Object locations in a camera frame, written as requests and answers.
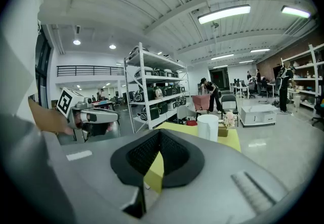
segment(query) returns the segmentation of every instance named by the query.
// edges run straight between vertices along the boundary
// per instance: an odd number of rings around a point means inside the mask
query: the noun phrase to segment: floor
[[[239,113],[242,105],[258,105],[259,100],[265,101],[266,97],[256,96],[242,100],[238,97]],[[268,102],[272,102],[272,97],[268,98]],[[287,106],[292,114],[283,115],[279,112],[275,125],[243,128],[240,122],[238,127],[235,122],[235,129],[238,132],[241,152],[275,175],[291,191],[309,180],[316,170],[324,149],[324,126],[318,123],[316,127],[312,127],[310,108],[301,105],[296,112],[293,104]],[[133,107],[132,110],[135,114],[141,108]],[[119,128],[118,123],[114,123],[111,132],[91,137],[87,142],[133,134],[128,107],[119,106],[116,111],[120,114],[119,122],[122,127]],[[138,129],[141,124],[135,122],[135,126]],[[58,138],[62,145],[75,143],[72,136],[60,135]],[[157,196],[154,192],[146,192],[146,195],[152,198]]]

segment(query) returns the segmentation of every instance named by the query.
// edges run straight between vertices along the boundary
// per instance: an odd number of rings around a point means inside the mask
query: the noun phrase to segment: ceiling light
[[[290,8],[287,6],[283,6],[283,8],[281,9],[282,13],[287,13],[287,14],[292,14],[292,15],[297,15],[303,18],[309,18],[310,17],[310,13],[306,12],[306,11],[301,11],[301,10],[297,10],[294,8]]]
[[[226,55],[226,56],[219,56],[219,57],[214,57],[212,58],[212,60],[215,60],[215,59],[220,59],[220,58],[224,58],[224,57],[229,57],[229,56],[233,56],[234,54],[231,54],[231,55]]]
[[[269,51],[269,50],[270,50],[270,48],[251,50],[251,53],[253,53],[253,52],[263,52],[263,51]]]
[[[213,68],[222,68],[222,67],[227,67],[227,66],[228,66],[228,64],[226,64],[226,65],[220,65],[220,66],[215,66]]]
[[[198,20],[200,24],[204,24],[213,20],[226,18],[229,16],[250,13],[250,9],[251,9],[250,5],[240,5],[240,6],[220,9],[217,11],[209,12],[207,14],[198,16]]]
[[[240,62],[240,64],[243,64],[243,63],[250,63],[250,62],[253,62],[253,60],[250,60],[250,61],[243,61],[243,62]]]

